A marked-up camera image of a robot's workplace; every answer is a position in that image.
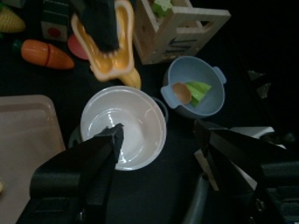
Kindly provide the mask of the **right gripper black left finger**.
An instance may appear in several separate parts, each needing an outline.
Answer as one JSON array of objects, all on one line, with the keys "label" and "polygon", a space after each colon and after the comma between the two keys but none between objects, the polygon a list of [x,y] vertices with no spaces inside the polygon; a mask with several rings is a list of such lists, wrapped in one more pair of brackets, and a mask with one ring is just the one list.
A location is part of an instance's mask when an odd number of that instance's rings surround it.
[{"label": "right gripper black left finger", "polygon": [[16,224],[105,224],[124,128],[105,128],[34,171]]}]

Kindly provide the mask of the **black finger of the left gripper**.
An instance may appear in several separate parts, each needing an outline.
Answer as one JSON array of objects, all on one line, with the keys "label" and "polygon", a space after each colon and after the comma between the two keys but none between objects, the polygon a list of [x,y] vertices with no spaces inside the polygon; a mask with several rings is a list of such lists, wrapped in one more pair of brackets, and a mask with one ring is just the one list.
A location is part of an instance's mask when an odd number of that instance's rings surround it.
[{"label": "black finger of the left gripper", "polygon": [[69,0],[69,6],[92,37],[97,49],[109,53],[118,49],[114,0]]}]

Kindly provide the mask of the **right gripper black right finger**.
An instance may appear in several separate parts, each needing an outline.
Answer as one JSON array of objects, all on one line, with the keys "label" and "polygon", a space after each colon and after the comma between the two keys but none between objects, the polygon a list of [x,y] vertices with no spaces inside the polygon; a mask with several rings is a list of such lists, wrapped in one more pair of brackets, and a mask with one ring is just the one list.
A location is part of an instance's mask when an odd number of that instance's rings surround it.
[{"label": "right gripper black right finger", "polygon": [[210,122],[193,122],[232,224],[299,224],[299,155]]}]

